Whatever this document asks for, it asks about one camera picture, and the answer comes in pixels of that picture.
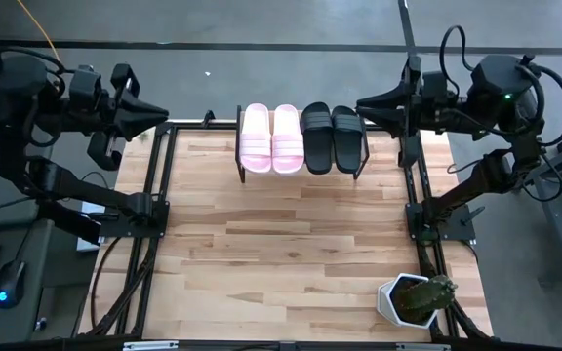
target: succulent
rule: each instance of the succulent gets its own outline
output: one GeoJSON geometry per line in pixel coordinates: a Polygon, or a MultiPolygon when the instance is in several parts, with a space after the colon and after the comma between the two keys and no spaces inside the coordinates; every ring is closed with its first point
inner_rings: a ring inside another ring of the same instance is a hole
{"type": "Polygon", "coordinates": [[[401,320],[422,324],[434,310],[446,308],[455,300],[456,288],[444,275],[425,282],[405,279],[398,281],[391,298],[401,320]]]}

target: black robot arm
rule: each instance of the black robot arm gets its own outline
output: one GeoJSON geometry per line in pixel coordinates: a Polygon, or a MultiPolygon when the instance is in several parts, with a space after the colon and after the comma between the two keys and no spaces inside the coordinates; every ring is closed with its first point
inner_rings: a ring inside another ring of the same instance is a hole
{"type": "Polygon", "coordinates": [[[410,167],[418,160],[419,130],[462,133],[474,140],[495,134],[510,143],[508,149],[483,156],[469,179],[440,197],[425,199],[424,224],[447,220],[453,210],[482,194],[505,193],[521,186],[526,174],[541,163],[544,94],[539,78],[547,68],[531,63],[532,59],[499,55],[483,58],[471,72],[473,84],[467,98],[462,98],[448,90],[446,73],[421,74],[420,58],[411,56],[395,89],[357,101],[359,116],[392,137],[402,138],[400,167],[410,167]],[[509,153],[514,159],[512,168],[505,159],[509,153]]]}
{"type": "Polygon", "coordinates": [[[43,158],[28,156],[28,145],[47,147],[61,133],[91,136],[88,155],[103,169],[115,171],[122,155],[113,150],[117,138],[131,141],[163,123],[168,111],[138,100],[140,84],[128,64],[117,64],[110,79],[111,96],[90,66],[67,70],[54,58],[21,48],[0,48],[0,176],[39,204],[39,214],[73,234],[96,242],[99,225],[57,200],[73,198],[104,205],[135,225],[154,225],[158,206],[151,194],[124,194],[78,179],[71,171],[43,158]],[[6,52],[23,55],[2,58],[6,52]],[[47,68],[44,60],[54,64],[47,68]],[[62,97],[61,75],[72,74],[69,97],[62,97]],[[49,76],[56,77],[52,82],[49,76]],[[34,129],[51,136],[36,139],[34,129]]]}

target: wooden tabletop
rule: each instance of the wooden tabletop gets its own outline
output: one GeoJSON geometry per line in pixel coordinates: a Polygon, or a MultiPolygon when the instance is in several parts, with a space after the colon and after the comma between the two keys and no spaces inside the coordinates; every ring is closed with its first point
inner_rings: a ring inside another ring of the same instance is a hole
{"type": "MultiPolygon", "coordinates": [[[[457,185],[446,173],[448,139],[422,133],[422,140],[438,195],[457,185]]],[[[152,137],[139,137],[127,145],[118,190],[142,191],[151,144],[152,137]]],[[[334,166],[322,176],[306,168],[292,176],[247,173],[241,184],[235,132],[180,132],[144,338],[429,340],[427,331],[394,327],[376,311],[377,287],[419,268],[403,213],[398,140],[370,132],[369,144],[370,161],[356,181],[334,166]]],[[[99,318],[123,289],[131,245],[122,240],[100,275],[99,318]]],[[[458,301],[491,333],[474,256],[458,242],[443,247],[458,301]]],[[[86,303],[80,332],[90,328],[89,310],[86,303]]]]}

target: slide sandal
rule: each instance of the slide sandal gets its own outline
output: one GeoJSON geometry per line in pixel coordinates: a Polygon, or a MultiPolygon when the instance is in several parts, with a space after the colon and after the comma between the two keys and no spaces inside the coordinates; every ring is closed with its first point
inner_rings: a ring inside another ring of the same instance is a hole
{"type": "Polygon", "coordinates": [[[331,115],[336,165],[340,172],[354,174],[361,164],[362,139],[366,131],[355,111],[346,106],[337,106],[331,115]]]}
{"type": "Polygon", "coordinates": [[[289,104],[274,110],[272,168],[280,175],[298,172],[304,163],[299,112],[289,104]]]}
{"type": "Polygon", "coordinates": [[[244,112],[240,163],[250,172],[267,173],[272,167],[271,152],[268,108],[261,103],[252,103],[244,112]]]}
{"type": "Polygon", "coordinates": [[[314,102],[301,115],[304,161],[314,175],[323,175],[331,170],[331,148],[333,146],[333,123],[329,106],[314,102]]]}

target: black slipper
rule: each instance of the black slipper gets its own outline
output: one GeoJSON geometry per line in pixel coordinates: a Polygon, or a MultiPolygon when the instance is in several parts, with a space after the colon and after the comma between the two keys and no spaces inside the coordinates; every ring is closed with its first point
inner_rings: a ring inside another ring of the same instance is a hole
{"type": "Polygon", "coordinates": [[[301,115],[304,162],[314,175],[323,175],[331,170],[331,148],[333,146],[333,123],[329,106],[314,102],[301,115]]]}
{"type": "Polygon", "coordinates": [[[354,174],[361,165],[361,149],[366,130],[355,111],[346,106],[337,106],[331,116],[336,165],[340,172],[354,174]]]}

